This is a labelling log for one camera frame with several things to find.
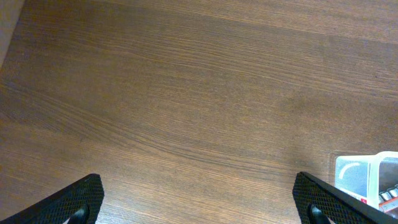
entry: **black mesh object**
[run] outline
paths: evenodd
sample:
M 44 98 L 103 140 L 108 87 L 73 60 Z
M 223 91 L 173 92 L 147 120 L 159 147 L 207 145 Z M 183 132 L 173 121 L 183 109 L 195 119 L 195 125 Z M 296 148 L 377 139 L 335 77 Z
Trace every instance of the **black mesh object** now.
M 395 218 L 306 172 L 297 174 L 293 198 L 302 223 L 324 223 L 314 220 L 312 213 L 314 207 L 335 223 L 398 223 Z
M 90 174 L 0 224 L 62 224 L 70 217 L 69 223 L 95 223 L 103 199 L 100 175 Z

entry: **wood grain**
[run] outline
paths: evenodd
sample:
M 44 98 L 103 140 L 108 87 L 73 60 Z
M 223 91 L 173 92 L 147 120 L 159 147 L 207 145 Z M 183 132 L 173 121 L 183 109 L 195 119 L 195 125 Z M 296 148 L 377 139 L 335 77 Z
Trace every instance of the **wood grain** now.
M 32 1 L 0 71 L 0 219 L 89 173 L 98 223 L 299 223 L 297 172 L 398 148 L 398 5 Z

